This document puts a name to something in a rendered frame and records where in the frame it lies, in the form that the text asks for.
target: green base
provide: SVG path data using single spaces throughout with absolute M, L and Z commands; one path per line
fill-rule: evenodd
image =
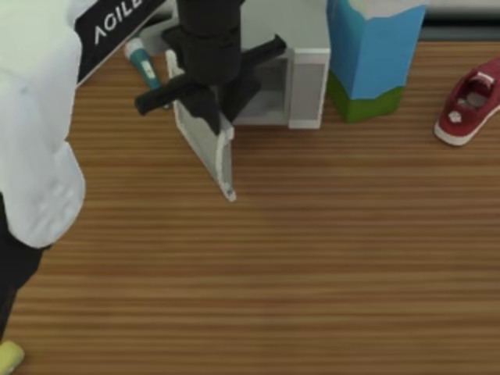
M 351 100 L 342 83 L 330 72 L 327 93 L 334 101 L 338 112 L 348 123 L 357 123 L 395 112 L 401 101 L 404 88 L 394 88 L 376 99 Z

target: wooden table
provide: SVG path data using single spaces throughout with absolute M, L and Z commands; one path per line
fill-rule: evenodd
M 388 118 L 237 129 L 233 205 L 119 53 L 78 93 L 87 201 L 16 305 L 19 375 L 499 374 L 500 120 L 432 133 L 498 50 L 422 44 Z

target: black label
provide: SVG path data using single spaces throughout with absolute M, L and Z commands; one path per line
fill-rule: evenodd
M 165 0 L 98 0 L 76 23 L 83 55 L 78 81 L 84 80 Z

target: white shoe sole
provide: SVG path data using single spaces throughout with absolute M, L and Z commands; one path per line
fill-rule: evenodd
M 444 130 L 441 129 L 441 126 L 439 125 L 439 121 L 436 122 L 436 125 L 434 126 L 434 134 L 436 137 L 438 137 L 440 140 L 442 140 L 444 143 L 447 143 L 451 146 L 455 147 L 461 147 L 469 143 L 472 138 L 476 136 L 477 133 L 480 132 L 480 130 L 483 128 L 484 125 L 489 121 L 490 118 L 492 118 L 498 111 L 500 111 L 500 105 L 493 109 L 483 120 L 483 122 L 479 125 L 479 127 L 476 128 L 471 134 L 466 135 L 464 137 L 457 137 L 455 135 L 450 135 L 446 133 Z

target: shoe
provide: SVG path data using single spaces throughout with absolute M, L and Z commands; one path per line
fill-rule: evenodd
M 471 70 L 448 97 L 436 137 L 452 146 L 464 146 L 500 110 L 500 58 Z

